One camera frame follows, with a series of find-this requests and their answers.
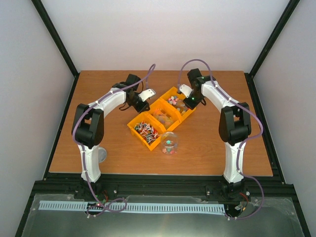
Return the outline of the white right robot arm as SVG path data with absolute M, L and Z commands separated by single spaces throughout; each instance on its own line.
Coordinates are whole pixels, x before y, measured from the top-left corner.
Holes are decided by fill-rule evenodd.
M 238 183 L 243 179 L 241 172 L 245 145 L 242 142 L 251 134 L 250 114 L 239 106 L 249 109 L 249 105 L 230 97 L 213 76 L 203 76 L 199 69 L 190 70 L 187 77 L 191 85 L 179 87 L 185 95 L 186 107 L 192 110 L 198 104 L 204 104 L 207 98 L 220 112 L 219 135 L 226 152 L 224 178 L 229 184 Z

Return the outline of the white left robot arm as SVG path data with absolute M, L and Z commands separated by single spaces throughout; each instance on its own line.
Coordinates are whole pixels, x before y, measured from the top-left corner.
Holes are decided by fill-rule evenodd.
M 72 126 L 72 138 L 77 144 L 80 156 L 83 180 L 89 182 L 85 192 L 96 199 L 102 195 L 103 187 L 96 181 L 101 176 L 99 162 L 106 157 L 106 150 L 100 147 L 104 137 L 104 118 L 116 107 L 124 103 L 133 107 L 138 113 L 148 111 L 148 99 L 156 92 L 147 88 L 137 92 L 138 84 L 143 80 L 138 76 L 129 74 L 126 81 L 116 83 L 110 91 L 90 104 L 79 104 L 75 111 Z

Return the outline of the yellow bin with star candies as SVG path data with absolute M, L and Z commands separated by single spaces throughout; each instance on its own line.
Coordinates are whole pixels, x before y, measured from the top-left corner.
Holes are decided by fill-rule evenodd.
M 177 119 L 182 123 L 185 119 L 188 118 L 196 109 L 189 109 L 185 103 L 184 94 L 179 94 L 176 87 L 170 88 L 166 91 L 160 99 L 162 99 L 166 104 L 172 108 L 173 113 L 177 116 Z

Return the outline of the silver metal scoop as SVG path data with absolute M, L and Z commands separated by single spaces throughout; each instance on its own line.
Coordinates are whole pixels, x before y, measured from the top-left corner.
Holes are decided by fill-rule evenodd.
M 188 111 L 188 107 L 183 103 L 182 101 L 177 102 L 177 110 L 181 113 L 184 114 Z

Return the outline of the round clear cup lid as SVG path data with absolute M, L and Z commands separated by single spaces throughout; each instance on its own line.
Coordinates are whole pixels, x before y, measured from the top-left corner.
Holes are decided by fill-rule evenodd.
M 107 151 L 103 147 L 99 147 L 98 151 L 99 151 L 98 152 L 98 160 L 99 160 L 99 163 L 102 163 L 107 157 Z

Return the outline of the yellow bin with lollipops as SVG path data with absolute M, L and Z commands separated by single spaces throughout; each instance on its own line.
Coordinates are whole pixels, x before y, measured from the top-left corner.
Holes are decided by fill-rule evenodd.
M 161 135 L 166 132 L 165 127 L 149 112 L 142 112 L 128 124 L 131 134 L 137 137 L 150 151 L 153 151 L 161 140 Z

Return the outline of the yellow bin with popsicle candies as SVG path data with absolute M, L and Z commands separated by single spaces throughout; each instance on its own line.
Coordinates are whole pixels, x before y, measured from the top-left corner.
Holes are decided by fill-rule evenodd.
M 173 131 L 182 120 L 179 111 L 163 99 L 157 99 L 150 105 L 149 114 L 167 131 Z

